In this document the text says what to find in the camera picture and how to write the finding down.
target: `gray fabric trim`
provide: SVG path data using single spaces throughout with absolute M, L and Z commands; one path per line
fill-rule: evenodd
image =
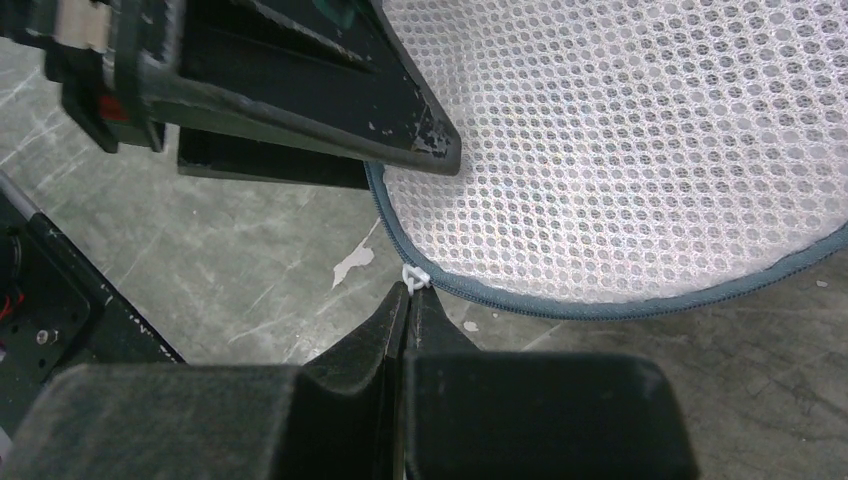
M 433 285 L 449 293 L 476 303 L 524 315 L 569 320 L 626 320 L 687 310 L 751 293 L 815 265 L 848 245 L 848 224 L 846 224 L 806 250 L 784 257 L 771 268 L 706 290 L 644 302 L 562 303 L 498 290 L 483 285 L 477 280 L 447 273 L 436 266 L 415 248 L 403 231 L 389 200 L 386 185 L 383 183 L 385 167 L 381 164 L 366 162 L 365 170 L 371 192 L 377 202 L 377 209 L 383 219 L 383 225 L 405 262 L 423 268 L 432 277 Z

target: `mesh laundry bag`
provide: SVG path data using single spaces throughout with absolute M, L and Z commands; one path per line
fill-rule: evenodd
M 463 139 L 369 165 L 406 261 L 565 318 L 703 305 L 848 240 L 848 0 L 385 0 Z

